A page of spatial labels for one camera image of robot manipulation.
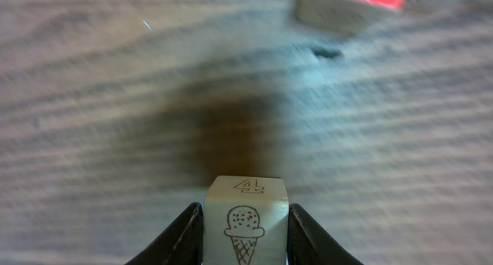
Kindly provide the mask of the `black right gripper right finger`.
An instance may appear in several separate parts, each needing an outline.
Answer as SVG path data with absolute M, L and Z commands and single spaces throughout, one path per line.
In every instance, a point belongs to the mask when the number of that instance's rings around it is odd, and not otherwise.
M 363 265 L 297 203 L 290 204 L 287 260 L 289 265 Z

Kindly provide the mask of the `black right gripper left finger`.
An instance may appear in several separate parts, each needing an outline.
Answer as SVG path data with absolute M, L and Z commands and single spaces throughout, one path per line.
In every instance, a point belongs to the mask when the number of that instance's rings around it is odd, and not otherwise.
M 203 208 L 194 202 L 126 265 L 201 265 Z

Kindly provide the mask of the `M letter wooden block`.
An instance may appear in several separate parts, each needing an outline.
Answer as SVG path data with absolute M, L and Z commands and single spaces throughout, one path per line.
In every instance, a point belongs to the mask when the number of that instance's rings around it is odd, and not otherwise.
M 218 176 L 204 200 L 204 265 L 285 265 L 289 201 L 283 180 Z

